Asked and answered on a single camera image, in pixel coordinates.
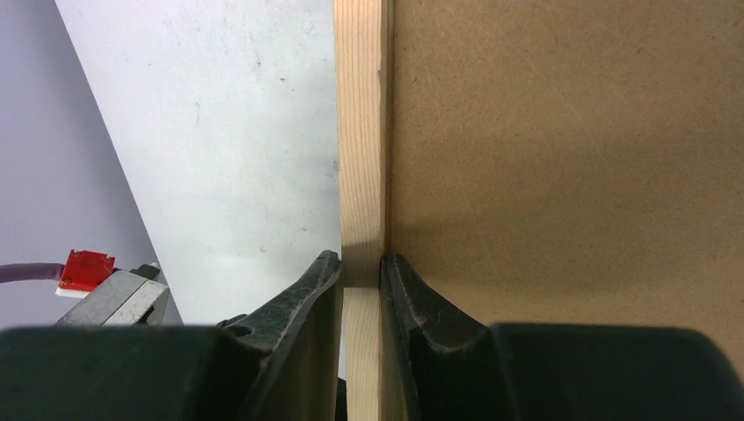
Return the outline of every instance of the wooden stick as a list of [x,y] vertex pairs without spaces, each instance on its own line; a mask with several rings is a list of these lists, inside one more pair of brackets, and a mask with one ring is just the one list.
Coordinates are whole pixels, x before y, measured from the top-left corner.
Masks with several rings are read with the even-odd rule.
[[349,419],[380,419],[380,258],[388,241],[387,0],[334,0]]

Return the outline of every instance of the cable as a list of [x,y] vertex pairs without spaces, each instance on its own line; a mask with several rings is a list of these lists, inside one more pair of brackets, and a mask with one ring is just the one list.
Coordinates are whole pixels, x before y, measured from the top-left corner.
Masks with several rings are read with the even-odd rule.
[[0,265],[0,283],[29,281],[31,279],[58,280],[65,265],[60,263],[18,263]]

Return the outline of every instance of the wood grain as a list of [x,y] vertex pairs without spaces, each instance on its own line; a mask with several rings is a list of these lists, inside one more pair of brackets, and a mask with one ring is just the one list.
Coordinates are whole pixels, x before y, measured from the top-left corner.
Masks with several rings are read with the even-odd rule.
[[396,2],[393,250],[483,323],[673,325],[744,374],[744,9]]
[[349,419],[380,419],[380,258],[387,248],[390,85],[384,0],[334,0]]

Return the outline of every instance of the red connector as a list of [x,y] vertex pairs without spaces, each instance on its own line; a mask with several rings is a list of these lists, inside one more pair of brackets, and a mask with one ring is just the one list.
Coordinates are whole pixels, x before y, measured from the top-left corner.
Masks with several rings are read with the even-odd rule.
[[90,292],[111,276],[114,260],[104,253],[71,250],[58,287]]

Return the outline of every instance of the brown board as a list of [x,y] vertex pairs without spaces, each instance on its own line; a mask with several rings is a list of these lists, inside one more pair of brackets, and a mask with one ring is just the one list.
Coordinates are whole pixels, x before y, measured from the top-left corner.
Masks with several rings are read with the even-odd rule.
[[393,251],[481,322],[685,326],[744,374],[744,2],[395,13]]

